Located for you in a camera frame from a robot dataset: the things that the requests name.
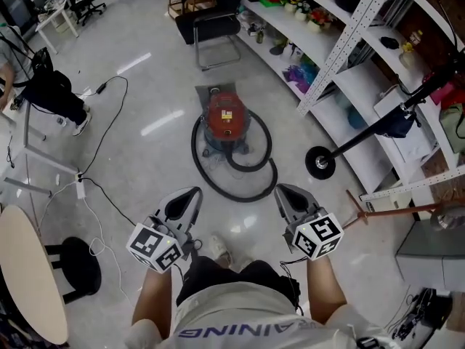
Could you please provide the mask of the grey cap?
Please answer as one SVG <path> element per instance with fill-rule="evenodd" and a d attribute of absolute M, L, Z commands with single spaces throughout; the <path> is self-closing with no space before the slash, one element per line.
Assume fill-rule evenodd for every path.
<path fill-rule="evenodd" d="M 441 206 L 433 211 L 430 225 L 436 231 L 465 227 L 465 206 Z"/>

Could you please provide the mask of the black round stool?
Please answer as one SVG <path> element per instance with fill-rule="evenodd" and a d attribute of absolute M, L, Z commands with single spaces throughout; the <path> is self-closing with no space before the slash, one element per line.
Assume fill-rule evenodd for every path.
<path fill-rule="evenodd" d="M 48 256 L 59 257 L 58 261 L 52 262 L 52 268 L 61 269 L 73 288 L 72 292 L 62 296 L 65 304 L 92 296 L 100 290 L 100 264 L 85 241 L 78 237 L 68 237 L 61 244 L 46 245 L 44 248 Z"/>

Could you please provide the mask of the red and teal vacuum cleaner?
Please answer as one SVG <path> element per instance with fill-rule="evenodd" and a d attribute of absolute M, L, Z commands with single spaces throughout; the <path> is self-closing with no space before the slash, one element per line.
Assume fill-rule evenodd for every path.
<path fill-rule="evenodd" d="M 209 101 L 201 116 L 206 141 L 202 156 L 207 158 L 224 153 L 224 144 L 232 148 L 233 152 L 248 154 L 246 133 L 251 123 L 248 108 L 236 93 L 221 90 L 219 86 L 208 88 L 207 95 Z"/>

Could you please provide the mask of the red flower pot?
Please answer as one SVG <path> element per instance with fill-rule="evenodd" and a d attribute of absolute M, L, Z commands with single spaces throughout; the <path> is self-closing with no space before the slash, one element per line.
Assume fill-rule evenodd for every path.
<path fill-rule="evenodd" d="M 312 9 L 308 14 L 307 27 L 310 31 L 319 33 L 328 30 L 333 22 L 331 13 L 323 7 Z"/>

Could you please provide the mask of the white tote bag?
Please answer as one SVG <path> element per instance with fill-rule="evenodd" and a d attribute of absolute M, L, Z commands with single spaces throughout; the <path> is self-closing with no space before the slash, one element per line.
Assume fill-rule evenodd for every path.
<path fill-rule="evenodd" d="M 457 103 L 440 112 L 440 123 L 454 153 L 465 153 L 465 108 Z"/>

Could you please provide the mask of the wooden coat stand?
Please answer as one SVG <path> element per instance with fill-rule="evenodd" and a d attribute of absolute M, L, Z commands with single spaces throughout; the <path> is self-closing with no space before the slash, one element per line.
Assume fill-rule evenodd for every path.
<path fill-rule="evenodd" d="M 414 206 L 406 207 L 404 209 L 393 209 L 387 211 L 378 211 L 378 212 L 367 212 L 362 209 L 355 197 L 350 193 L 349 190 L 346 190 L 346 194 L 349 196 L 350 201 L 356 206 L 357 214 L 355 219 L 349 221 L 344 225 L 344 229 L 348 229 L 350 226 L 354 225 L 356 222 L 363 221 L 365 225 L 368 225 L 369 217 L 384 217 L 384 216 L 395 216 L 395 215 L 404 215 L 404 214 L 413 214 L 415 212 L 428 212 L 430 214 L 434 213 L 434 210 L 444 207 L 446 204 L 460 204 L 465 205 L 465 198 L 457 198 L 450 201 L 441 201 L 436 204 L 427 204 L 423 206 Z"/>

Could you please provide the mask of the yellow flower vase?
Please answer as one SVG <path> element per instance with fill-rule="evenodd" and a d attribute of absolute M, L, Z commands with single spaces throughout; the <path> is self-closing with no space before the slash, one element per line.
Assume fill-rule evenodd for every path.
<path fill-rule="evenodd" d="M 416 51 L 417 46 L 421 43 L 422 36 L 423 32 L 421 30 L 412 31 L 410 36 L 403 42 L 399 60 L 405 68 L 424 67 L 424 61 Z"/>

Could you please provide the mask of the black coat stand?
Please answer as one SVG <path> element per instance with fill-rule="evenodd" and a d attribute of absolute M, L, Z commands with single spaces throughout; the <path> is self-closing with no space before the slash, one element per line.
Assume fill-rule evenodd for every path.
<path fill-rule="evenodd" d="M 463 60 L 452 60 L 447 65 L 441 66 L 434 71 L 432 75 L 418 87 L 418 89 L 409 94 L 409 98 L 405 102 L 401 102 L 396 107 L 406 109 L 425 103 L 426 98 L 430 96 L 432 92 L 445 86 L 457 73 L 463 71 L 465 71 L 465 62 Z M 372 135 L 375 135 L 375 130 L 378 124 L 379 121 L 370 125 L 368 128 L 364 129 L 361 133 L 334 151 L 330 151 L 323 146 L 310 148 L 305 156 L 307 171 L 318 180 L 327 180 L 335 172 L 336 158 Z"/>

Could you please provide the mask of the person's black shorts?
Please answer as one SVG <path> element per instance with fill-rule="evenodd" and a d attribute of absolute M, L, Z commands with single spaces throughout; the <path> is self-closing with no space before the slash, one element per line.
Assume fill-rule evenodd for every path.
<path fill-rule="evenodd" d="M 221 267 L 208 257 L 191 263 L 177 298 L 177 319 L 238 311 L 240 314 L 291 315 L 299 302 L 299 284 L 255 260 L 242 271 Z"/>

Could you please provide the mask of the mixed flower pot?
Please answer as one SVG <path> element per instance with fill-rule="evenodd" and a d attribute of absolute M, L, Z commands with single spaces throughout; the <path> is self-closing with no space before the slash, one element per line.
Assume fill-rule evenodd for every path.
<path fill-rule="evenodd" d="M 299 22 L 306 22 L 310 11 L 310 4 L 307 1 L 300 1 L 296 4 L 294 17 Z"/>

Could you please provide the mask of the navy blue cap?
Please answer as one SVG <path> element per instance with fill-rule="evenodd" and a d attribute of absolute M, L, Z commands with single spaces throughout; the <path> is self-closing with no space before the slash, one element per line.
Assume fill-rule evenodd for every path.
<path fill-rule="evenodd" d="M 415 111 L 396 107 L 379 120 L 375 134 L 388 138 L 402 139 L 407 136 L 412 126 L 421 127 Z"/>

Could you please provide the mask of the white metal shelving unit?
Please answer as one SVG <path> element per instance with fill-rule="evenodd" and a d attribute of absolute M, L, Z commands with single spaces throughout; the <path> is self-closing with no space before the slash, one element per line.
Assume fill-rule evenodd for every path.
<path fill-rule="evenodd" d="M 331 13 L 333 22 L 328 30 L 310 31 L 308 19 L 299 22 L 284 7 L 264 7 L 249 0 L 244 0 L 243 5 L 286 37 L 280 60 L 291 64 L 308 58 L 315 64 L 318 74 L 308 91 L 299 93 L 298 110 L 318 120 L 336 149 L 364 130 L 349 125 L 348 107 L 353 105 L 357 109 L 368 128 L 380 119 L 373 106 L 381 92 L 399 86 L 408 99 L 439 67 L 452 60 L 465 62 L 465 43 L 454 31 L 442 2 L 305 1 Z M 402 44 L 416 30 L 423 32 L 416 51 L 424 67 L 405 68 L 399 60 Z M 432 184 L 426 179 L 423 167 L 436 153 L 445 159 L 441 180 L 465 174 L 465 167 L 458 163 L 459 153 L 453 152 L 440 123 L 440 105 L 435 105 L 428 96 L 417 108 L 436 139 L 428 156 L 405 162 L 395 142 L 380 135 L 372 135 L 339 156 L 347 160 L 362 183 L 364 201 L 409 193 L 416 205 L 431 204 Z"/>

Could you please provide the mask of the person's white t-shirt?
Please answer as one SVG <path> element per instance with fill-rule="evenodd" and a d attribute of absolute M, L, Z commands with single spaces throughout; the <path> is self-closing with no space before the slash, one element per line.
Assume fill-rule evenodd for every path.
<path fill-rule="evenodd" d="M 361 339 L 375 340 L 381 349 L 402 349 L 351 305 L 319 324 L 298 315 L 281 293 L 237 282 L 187 298 L 167 339 L 152 321 L 142 319 L 129 329 L 124 344 L 126 349 L 360 349 Z"/>

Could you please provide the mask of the person's white left shoe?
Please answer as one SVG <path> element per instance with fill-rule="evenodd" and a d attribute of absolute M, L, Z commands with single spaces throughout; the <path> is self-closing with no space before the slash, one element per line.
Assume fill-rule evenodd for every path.
<path fill-rule="evenodd" d="M 216 235 L 210 237 L 209 249 L 214 256 L 214 261 L 218 265 L 222 268 L 230 268 L 233 263 L 232 255 L 220 237 Z"/>

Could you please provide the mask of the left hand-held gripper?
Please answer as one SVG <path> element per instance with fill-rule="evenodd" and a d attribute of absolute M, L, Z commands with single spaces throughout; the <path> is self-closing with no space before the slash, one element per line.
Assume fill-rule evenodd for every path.
<path fill-rule="evenodd" d="M 152 225 L 137 223 L 126 249 L 134 258 L 157 273 L 165 273 L 176 262 L 195 251 L 190 229 L 203 200 L 197 187 L 179 189 L 161 200 Z"/>

